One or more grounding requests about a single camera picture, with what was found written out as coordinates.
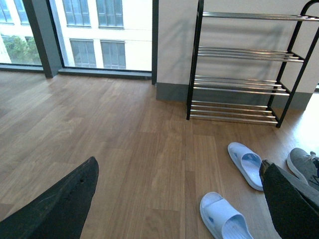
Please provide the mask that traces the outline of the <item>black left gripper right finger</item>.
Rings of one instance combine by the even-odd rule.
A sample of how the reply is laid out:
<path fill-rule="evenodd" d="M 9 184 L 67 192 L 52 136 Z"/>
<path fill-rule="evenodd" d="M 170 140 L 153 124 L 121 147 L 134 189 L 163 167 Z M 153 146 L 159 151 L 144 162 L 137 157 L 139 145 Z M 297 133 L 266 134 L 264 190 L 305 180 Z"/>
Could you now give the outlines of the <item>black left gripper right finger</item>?
<path fill-rule="evenodd" d="M 275 230 L 283 239 L 319 237 L 319 192 L 269 160 L 259 170 Z"/>

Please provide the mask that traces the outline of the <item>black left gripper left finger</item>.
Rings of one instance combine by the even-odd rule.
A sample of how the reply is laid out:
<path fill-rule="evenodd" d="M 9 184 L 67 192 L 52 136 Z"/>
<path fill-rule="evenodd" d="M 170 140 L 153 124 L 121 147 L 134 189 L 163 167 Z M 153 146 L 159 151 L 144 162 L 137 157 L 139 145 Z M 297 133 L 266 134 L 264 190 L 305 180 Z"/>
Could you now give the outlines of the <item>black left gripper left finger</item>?
<path fill-rule="evenodd" d="M 90 157 L 0 223 L 2 239 L 78 239 L 96 191 L 99 165 Z"/>

